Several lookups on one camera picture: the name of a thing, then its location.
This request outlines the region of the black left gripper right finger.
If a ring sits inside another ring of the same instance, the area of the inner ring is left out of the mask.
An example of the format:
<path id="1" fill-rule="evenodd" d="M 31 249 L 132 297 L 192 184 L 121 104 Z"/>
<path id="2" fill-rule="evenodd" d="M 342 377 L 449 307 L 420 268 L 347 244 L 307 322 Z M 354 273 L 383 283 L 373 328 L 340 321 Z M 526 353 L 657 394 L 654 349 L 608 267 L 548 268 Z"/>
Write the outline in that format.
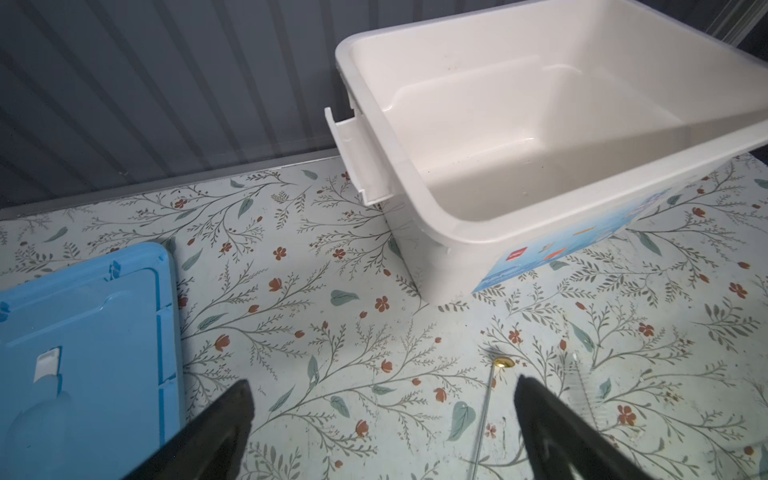
<path id="1" fill-rule="evenodd" d="M 518 379 L 514 405 L 536 480 L 651 479 L 538 380 Z"/>

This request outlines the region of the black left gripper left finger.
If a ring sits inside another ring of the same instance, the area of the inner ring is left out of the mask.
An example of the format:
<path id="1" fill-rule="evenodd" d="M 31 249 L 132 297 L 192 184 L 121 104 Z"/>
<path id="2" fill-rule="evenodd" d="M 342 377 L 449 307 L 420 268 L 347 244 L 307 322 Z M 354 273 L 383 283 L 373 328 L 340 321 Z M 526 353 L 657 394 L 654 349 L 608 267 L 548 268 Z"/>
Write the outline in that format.
<path id="1" fill-rule="evenodd" d="M 241 379 L 126 477 L 237 478 L 254 412 L 249 382 Z"/>

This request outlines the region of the white plastic storage bin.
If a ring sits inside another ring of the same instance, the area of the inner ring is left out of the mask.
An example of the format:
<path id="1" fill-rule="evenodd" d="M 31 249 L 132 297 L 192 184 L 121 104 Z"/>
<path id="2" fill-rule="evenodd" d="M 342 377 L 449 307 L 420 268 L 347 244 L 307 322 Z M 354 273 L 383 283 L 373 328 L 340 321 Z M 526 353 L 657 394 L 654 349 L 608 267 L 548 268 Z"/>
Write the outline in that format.
<path id="1" fill-rule="evenodd" d="M 767 66 L 636 1 L 525 1 L 344 39 L 330 131 L 419 295 L 602 241 L 767 141 Z"/>

